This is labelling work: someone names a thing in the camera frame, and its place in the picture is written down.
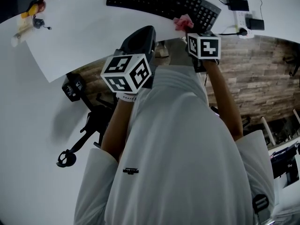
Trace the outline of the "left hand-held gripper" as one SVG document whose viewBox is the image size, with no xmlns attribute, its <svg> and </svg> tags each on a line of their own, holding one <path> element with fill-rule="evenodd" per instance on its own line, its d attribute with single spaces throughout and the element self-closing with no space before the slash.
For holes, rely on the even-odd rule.
<svg viewBox="0 0 300 225">
<path fill-rule="evenodd" d="M 132 33 L 121 45 L 123 52 L 134 54 L 107 58 L 101 77 L 112 92 L 136 94 L 142 88 L 152 88 L 154 71 L 149 63 L 155 42 L 155 28 L 148 25 Z"/>
</svg>

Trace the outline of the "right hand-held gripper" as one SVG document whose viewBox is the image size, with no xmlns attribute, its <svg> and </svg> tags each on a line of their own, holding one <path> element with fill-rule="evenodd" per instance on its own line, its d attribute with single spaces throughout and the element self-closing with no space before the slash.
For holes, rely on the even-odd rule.
<svg viewBox="0 0 300 225">
<path fill-rule="evenodd" d="M 196 73 L 206 72 L 204 60 L 219 62 L 221 57 L 221 37 L 213 33 L 187 33 L 186 51 L 192 58 Z"/>
</svg>

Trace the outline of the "pink cloth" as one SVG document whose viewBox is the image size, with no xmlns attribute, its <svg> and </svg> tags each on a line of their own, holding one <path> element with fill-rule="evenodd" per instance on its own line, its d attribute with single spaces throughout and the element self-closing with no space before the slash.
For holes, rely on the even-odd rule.
<svg viewBox="0 0 300 225">
<path fill-rule="evenodd" d="M 173 23 L 176 31 L 190 32 L 194 23 L 188 14 L 182 15 L 180 18 L 174 18 Z"/>
</svg>

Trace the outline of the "person's right forearm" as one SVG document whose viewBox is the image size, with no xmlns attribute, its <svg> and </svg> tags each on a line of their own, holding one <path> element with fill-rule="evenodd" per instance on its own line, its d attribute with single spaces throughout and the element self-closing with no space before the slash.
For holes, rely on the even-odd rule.
<svg viewBox="0 0 300 225">
<path fill-rule="evenodd" d="M 205 60 L 203 66 L 207 71 L 214 91 L 219 116 L 227 126 L 233 139 L 237 141 L 243 137 L 242 119 L 238 107 L 217 63 Z"/>
</svg>

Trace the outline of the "person's left forearm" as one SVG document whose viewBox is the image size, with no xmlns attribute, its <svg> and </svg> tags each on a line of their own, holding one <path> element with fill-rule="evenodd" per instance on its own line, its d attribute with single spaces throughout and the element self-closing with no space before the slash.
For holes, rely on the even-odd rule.
<svg viewBox="0 0 300 225">
<path fill-rule="evenodd" d="M 126 145 L 128 125 L 133 106 L 133 102 L 118 100 L 103 136 L 101 149 L 110 154 L 117 162 L 120 161 Z"/>
</svg>

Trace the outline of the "person's right leg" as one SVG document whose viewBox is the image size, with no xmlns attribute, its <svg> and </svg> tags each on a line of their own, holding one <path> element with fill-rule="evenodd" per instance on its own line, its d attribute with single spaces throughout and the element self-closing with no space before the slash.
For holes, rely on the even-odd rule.
<svg viewBox="0 0 300 225">
<path fill-rule="evenodd" d="M 193 65 L 192 58 L 186 52 L 187 43 L 182 38 L 175 38 L 166 41 L 170 57 L 170 65 L 189 66 Z"/>
</svg>

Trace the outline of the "white power strip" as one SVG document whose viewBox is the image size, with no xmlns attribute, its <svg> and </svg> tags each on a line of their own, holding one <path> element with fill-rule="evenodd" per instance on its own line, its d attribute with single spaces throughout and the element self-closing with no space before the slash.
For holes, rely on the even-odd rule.
<svg viewBox="0 0 300 225">
<path fill-rule="evenodd" d="M 246 18 L 252 18 L 252 14 L 248 11 L 234 11 L 235 28 L 239 38 L 248 39 L 253 38 L 252 30 L 246 26 Z"/>
</svg>

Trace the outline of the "black power adapter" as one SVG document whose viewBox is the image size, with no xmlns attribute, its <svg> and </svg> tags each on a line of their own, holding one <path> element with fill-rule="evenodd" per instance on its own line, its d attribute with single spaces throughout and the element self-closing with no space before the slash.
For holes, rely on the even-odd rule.
<svg viewBox="0 0 300 225">
<path fill-rule="evenodd" d="M 264 20 L 246 18 L 246 26 L 250 30 L 265 30 Z"/>
<path fill-rule="evenodd" d="M 231 11 L 249 11 L 247 0 L 227 0 L 226 5 Z"/>
</svg>

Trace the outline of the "white wristwatch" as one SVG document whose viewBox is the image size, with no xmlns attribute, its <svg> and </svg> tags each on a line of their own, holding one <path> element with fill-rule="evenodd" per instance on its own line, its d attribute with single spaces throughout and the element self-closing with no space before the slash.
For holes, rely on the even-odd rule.
<svg viewBox="0 0 300 225">
<path fill-rule="evenodd" d="M 136 94 L 116 93 L 116 98 L 125 102 L 135 102 Z"/>
</svg>

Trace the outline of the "black box device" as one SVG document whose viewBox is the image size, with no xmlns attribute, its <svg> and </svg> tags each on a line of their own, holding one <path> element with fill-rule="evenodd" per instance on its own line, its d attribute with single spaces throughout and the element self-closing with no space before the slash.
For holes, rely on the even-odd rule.
<svg viewBox="0 0 300 225">
<path fill-rule="evenodd" d="M 62 90 L 71 102 L 80 100 L 80 96 L 77 95 L 73 90 L 73 88 L 71 87 L 71 84 L 73 83 L 76 85 L 76 87 L 79 90 L 84 91 L 86 88 L 86 83 L 82 78 L 76 77 L 73 81 L 69 81 L 69 79 L 66 78 L 62 85 Z"/>
</svg>

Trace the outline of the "black office chair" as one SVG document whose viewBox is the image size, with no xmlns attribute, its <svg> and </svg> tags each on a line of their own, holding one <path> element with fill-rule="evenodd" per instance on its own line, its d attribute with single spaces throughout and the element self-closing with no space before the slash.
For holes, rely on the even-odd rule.
<svg viewBox="0 0 300 225">
<path fill-rule="evenodd" d="M 81 133 L 85 132 L 85 134 L 71 149 L 61 152 L 58 157 L 58 162 L 56 163 L 58 167 L 64 168 L 73 166 L 76 162 L 75 153 L 83 147 L 95 132 L 99 133 L 99 141 L 94 142 L 94 145 L 97 148 L 101 147 L 104 133 L 117 105 L 117 98 L 116 95 L 113 94 L 113 103 L 109 103 L 102 100 L 101 94 L 99 93 L 97 94 L 96 100 L 101 104 L 93 107 L 92 111 L 88 113 L 86 124 L 83 129 L 80 130 Z"/>
<path fill-rule="evenodd" d="M 296 55 L 290 56 L 290 57 L 284 57 L 283 61 L 286 64 L 293 64 L 294 70 L 289 72 L 290 77 L 294 77 L 300 68 L 300 53 L 297 53 Z"/>
</svg>

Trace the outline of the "orange-lidded jar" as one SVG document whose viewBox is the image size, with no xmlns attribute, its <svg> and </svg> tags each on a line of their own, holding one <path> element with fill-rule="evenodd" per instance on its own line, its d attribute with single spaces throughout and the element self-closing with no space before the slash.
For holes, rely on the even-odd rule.
<svg viewBox="0 0 300 225">
<path fill-rule="evenodd" d="M 44 1 L 38 1 L 37 3 L 35 3 L 35 8 L 36 8 L 36 14 L 37 13 L 41 13 L 45 10 L 46 8 L 46 3 Z"/>
<path fill-rule="evenodd" d="M 31 6 L 31 8 L 28 11 L 21 13 L 21 18 L 25 19 L 26 17 L 37 14 L 38 12 L 39 12 L 39 6 L 38 4 L 34 4 Z"/>
</svg>

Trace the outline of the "white bottle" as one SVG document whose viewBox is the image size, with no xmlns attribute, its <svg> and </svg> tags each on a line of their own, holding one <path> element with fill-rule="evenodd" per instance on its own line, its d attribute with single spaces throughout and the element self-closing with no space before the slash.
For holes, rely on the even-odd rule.
<svg viewBox="0 0 300 225">
<path fill-rule="evenodd" d="M 24 41 L 23 33 L 16 33 L 12 38 L 11 38 L 11 45 L 13 47 L 17 47 L 19 44 L 21 44 Z"/>
</svg>

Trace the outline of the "white and black machine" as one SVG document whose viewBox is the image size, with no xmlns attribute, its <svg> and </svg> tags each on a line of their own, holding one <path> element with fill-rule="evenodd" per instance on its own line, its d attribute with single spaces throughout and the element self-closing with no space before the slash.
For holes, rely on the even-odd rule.
<svg viewBox="0 0 300 225">
<path fill-rule="evenodd" d="M 300 156 L 300 143 L 275 151 L 270 155 L 274 182 L 278 190 L 300 180 L 297 164 L 297 156 Z"/>
</svg>

